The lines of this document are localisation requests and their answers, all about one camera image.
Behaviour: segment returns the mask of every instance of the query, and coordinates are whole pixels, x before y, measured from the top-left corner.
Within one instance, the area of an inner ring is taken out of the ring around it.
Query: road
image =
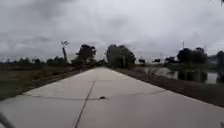
[[[224,122],[223,108],[106,68],[5,100],[0,111],[16,128],[221,128]]]

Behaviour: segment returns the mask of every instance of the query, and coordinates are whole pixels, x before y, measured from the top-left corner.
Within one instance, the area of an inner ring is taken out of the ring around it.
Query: pond
[[[224,71],[198,71],[198,70],[171,70],[168,68],[158,67],[138,67],[135,70],[144,72],[146,74],[155,74],[165,76],[170,79],[196,81],[206,84],[224,84]]]

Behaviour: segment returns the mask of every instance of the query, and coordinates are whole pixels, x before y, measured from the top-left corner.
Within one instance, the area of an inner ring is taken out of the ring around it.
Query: cloudy sky
[[[109,44],[136,56],[176,55],[182,42],[224,50],[224,7],[219,0],[0,0],[0,58],[73,57],[81,44],[102,58]]]

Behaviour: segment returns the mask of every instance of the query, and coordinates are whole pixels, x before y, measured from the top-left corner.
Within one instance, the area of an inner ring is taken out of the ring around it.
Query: dirt shoulder
[[[77,75],[86,70],[88,69],[62,72],[59,72],[59,69],[55,69],[51,73],[49,73],[49,70],[39,71],[38,73],[32,70],[0,72],[0,76],[2,76],[2,79],[0,79],[0,101],[20,95],[26,91],[44,86],[46,84]]]
[[[120,73],[155,86],[198,99],[213,105],[224,107],[224,86],[169,79],[163,76],[147,75],[127,69],[115,69]]]

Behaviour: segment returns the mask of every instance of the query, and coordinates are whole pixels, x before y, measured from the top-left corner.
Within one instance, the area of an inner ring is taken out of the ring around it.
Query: small object on road
[[[100,100],[105,100],[105,99],[106,99],[105,96],[101,96],[101,97],[100,97]]]

